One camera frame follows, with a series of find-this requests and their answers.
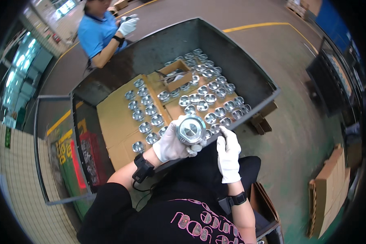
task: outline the green sign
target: green sign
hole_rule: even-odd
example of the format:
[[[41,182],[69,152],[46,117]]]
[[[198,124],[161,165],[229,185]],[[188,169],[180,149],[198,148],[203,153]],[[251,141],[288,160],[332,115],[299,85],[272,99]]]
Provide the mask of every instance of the green sign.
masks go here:
[[[5,129],[5,147],[11,148],[11,128]]]

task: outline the blue panel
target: blue panel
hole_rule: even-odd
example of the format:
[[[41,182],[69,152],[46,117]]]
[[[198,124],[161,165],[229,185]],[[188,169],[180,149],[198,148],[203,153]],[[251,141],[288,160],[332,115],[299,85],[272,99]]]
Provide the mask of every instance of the blue panel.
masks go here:
[[[316,23],[343,53],[350,42],[347,37],[349,30],[329,0],[323,0]]]

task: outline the black sleeve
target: black sleeve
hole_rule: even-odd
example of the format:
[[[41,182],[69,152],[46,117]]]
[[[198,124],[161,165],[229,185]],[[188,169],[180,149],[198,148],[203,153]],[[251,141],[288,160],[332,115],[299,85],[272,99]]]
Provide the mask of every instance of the black sleeve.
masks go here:
[[[98,189],[95,201],[84,216],[77,233],[80,243],[112,243],[125,221],[137,213],[127,189],[117,183],[106,183]]]

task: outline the wrist strap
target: wrist strap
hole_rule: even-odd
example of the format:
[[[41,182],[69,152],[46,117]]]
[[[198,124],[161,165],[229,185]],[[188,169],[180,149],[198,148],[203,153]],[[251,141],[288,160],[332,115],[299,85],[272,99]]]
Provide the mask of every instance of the wrist strap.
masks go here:
[[[119,42],[118,47],[120,47],[120,48],[122,47],[123,42],[125,41],[125,38],[119,38],[117,36],[112,36],[112,39],[115,39],[115,40],[117,40]]]
[[[247,201],[247,193],[242,192],[237,196],[227,196],[226,198],[218,199],[218,204],[225,211],[226,215],[229,215],[232,212],[232,206],[240,205],[245,201]]]
[[[146,161],[142,154],[136,156],[134,164],[137,166],[137,170],[132,175],[135,182],[141,183],[146,177],[152,177],[155,174],[153,170],[155,167]]]

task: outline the gloved hand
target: gloved hand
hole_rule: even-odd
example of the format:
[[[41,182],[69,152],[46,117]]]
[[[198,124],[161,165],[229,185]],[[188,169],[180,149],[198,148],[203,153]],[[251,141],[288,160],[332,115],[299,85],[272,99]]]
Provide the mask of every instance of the gloved hand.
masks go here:
[[[134,18],[128,21],[123,22],[119,28],[118,31],[122,33],[123,36],[126,36],[130,32],[134,31],[136,29],[137,21],[139,18]]]
[[[137,16],[138,16],[138,14],[132,14],[132,15],[130,15],[129,17],[130,17],[131,19],[134,19],[134,18],[136,18]],[[126,18],[127,18],[127,16],[122,16],[122,17],[121,17],[121,23],[125,22],[125,21],[126,21]]]
[[[236,134],[220,126],[223,136],[217,138],[218,169],[222,174],[222,183],[234,183],[241,179],[239,175],[239,154],[241,147]]]
[[[199,144],[192,146],[180,142],[176,137],[175,128],[182,122],[183,118],[184,116],[180,115],[179,119],[173,120],[171,124],[169,124],[163,137],[153,144],[153,150],[155,151],[156,156],[163,163],[174,159],[195,157],[206,145],[206,139],[203,139]]]

